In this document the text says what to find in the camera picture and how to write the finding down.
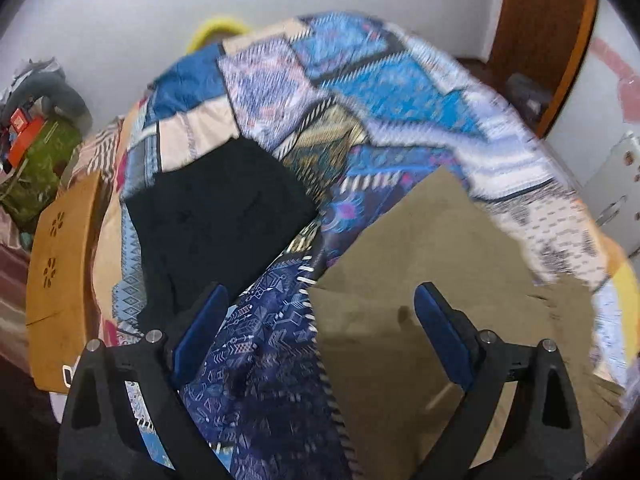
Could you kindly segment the khaki olive pants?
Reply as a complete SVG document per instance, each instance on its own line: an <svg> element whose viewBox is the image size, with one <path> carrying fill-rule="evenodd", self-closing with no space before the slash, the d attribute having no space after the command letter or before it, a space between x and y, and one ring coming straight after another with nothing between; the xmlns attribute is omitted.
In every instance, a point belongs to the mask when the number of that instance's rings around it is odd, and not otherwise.
<svg viewBox="0 0 640 480"><path fill-rule="evenodd" d="M596 312L564 275L538 285L515 240L439 169L365 228L309 293L326 374L368 479L407 479L476 377L476 336L554 340L589 458L622 417L590 353Z"/></svg>

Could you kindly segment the black folded garment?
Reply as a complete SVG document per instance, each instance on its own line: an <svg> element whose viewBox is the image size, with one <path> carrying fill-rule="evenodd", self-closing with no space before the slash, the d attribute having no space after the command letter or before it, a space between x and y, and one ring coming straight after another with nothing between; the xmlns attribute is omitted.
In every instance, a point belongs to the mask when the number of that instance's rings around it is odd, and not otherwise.
<svg viewBox="0 0 640 480"><path fill-rule="evenodd" d="M235 299L317 214L292 171L245 138L161 172L125 204L141 246L145 332L189 310L210 284Z"/></svg>

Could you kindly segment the white appliance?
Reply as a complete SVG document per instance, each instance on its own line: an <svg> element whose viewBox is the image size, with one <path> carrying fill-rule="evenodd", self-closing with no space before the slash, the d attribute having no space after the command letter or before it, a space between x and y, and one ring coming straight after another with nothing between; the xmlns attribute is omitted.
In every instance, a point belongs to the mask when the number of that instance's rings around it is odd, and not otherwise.
<svg viewBox="0 0 640 480"><path fill-rule="evenodd" d="M582 188L596 225L631 258L639 253L639 156L639 136L627 131Z"/></svg>

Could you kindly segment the green storage bag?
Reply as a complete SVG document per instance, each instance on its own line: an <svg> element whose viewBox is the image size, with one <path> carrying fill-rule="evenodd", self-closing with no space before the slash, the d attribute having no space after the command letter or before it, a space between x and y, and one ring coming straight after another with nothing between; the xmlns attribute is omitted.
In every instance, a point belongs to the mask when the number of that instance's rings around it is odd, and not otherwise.
<svg viewBox="0 0 640 480"><path fill-rule="evenodd" d="M1 185L1 205L21 231L34 232L58 185L81 133L66 118L53 115Z"/></svg>

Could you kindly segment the blue patchwork quilt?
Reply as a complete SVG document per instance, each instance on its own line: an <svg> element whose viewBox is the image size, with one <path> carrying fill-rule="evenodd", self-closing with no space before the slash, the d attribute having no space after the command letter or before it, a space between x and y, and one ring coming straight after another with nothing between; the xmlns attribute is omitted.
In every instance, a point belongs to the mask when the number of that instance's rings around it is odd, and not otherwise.
<svg viewBox="0 0 640 480"><path fill-rule="evenodd" d="M536 284L570 275L587 286L593 371L620 404L622 312L601 232L576 190L494 89L419 37L360 14L291 18L187 55L153 81L119 129L92 269L119 344L145 333L141 246L126 200L239 138L291 170L317 214L230 298L195 378L178 390L233 477L367 479L322 363L309 293L365 228L439 169L518 243Z"/></svg>

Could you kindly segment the grey cloth on floor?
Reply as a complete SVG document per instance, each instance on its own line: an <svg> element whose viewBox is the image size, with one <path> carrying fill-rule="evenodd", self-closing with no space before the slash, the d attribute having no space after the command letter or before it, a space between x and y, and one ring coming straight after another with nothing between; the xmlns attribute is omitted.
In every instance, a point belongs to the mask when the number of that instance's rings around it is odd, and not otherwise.
<svg viewBox="0 0 640 480"><path fill-rule="evenodd" d="M524 122L538 125L542 115L548 110L552 93L533 79L521 73L514 73L506 80L506 99L514 106Z"/></svg>

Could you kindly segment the orange box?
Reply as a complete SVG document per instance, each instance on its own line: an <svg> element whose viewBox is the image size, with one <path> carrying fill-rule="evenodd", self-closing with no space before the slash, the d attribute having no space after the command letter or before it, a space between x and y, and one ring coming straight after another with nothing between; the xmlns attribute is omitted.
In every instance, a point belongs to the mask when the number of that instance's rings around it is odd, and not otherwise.
<svg viewBox="0 0 640 480"><path fill-rule="evenodd" d="M20 108L14 110L10 124L16 132L16 137L11 143L8 155L8 162L12 167L16 167L21 161L45 122L41 115L29 116Z"/></svg>

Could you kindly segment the grey plush pillow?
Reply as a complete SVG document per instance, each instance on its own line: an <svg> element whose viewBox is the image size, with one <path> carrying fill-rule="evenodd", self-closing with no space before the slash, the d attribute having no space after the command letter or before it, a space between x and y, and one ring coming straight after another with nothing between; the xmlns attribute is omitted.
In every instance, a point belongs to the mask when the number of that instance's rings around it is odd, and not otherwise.
<svg viewBox="0 0 640 480"><path fill-rule="evenodd" d="M35 72L28 75L11 93L1 113L2 124L8 124L17 108L28 101L42 99L44 114L53 113L69 119L85 136L92 127L92 116L85 100L58 73Z"/></svg>

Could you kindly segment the yellow foam tube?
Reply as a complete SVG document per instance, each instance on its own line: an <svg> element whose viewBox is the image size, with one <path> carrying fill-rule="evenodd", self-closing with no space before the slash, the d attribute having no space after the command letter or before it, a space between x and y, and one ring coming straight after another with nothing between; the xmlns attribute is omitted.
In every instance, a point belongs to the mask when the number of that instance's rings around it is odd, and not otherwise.
<svg viewBox="0 0 640 480"><path fill-rule="evenodd" d="M237 18L214 16L198 26L186 47L186 54L192 54L206 47L213 39L240 36L247 34L251 30L250 26Z"/></svg>

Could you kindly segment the sliding wardrobe door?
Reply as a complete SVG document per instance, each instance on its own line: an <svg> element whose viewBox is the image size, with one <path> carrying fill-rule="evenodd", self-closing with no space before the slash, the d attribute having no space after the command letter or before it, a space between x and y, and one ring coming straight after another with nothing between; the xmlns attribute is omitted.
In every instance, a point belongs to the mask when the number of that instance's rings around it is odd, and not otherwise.
<svg viewBox="0 0 640 480"><path fill-rule="evenodd" d="M552 94L535 127L579 185L639 130L639 0L495 0L488 66Z"/></svg>

